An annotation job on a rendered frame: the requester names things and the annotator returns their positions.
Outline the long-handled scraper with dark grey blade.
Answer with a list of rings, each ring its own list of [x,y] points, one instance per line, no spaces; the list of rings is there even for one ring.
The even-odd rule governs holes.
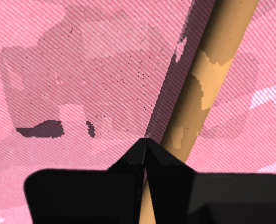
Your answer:
[[[215,0],[160,142],[186,164],[260,0]],[[139,224],[156,224],[148,179]]]

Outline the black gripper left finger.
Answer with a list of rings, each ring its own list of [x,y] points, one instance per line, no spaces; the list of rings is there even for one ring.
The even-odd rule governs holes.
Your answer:
[[[43,168],[23,181],[32,223],[38,215],[113,217],[139,224],[145,174],[146,140],[106,170]]]

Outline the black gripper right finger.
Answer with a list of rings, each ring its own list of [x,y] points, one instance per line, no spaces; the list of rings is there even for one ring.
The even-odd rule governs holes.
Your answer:
[[[146,173],[156,224],[198,224],[212,202],[276,203],[276,173],[196,171],[151,138]]]

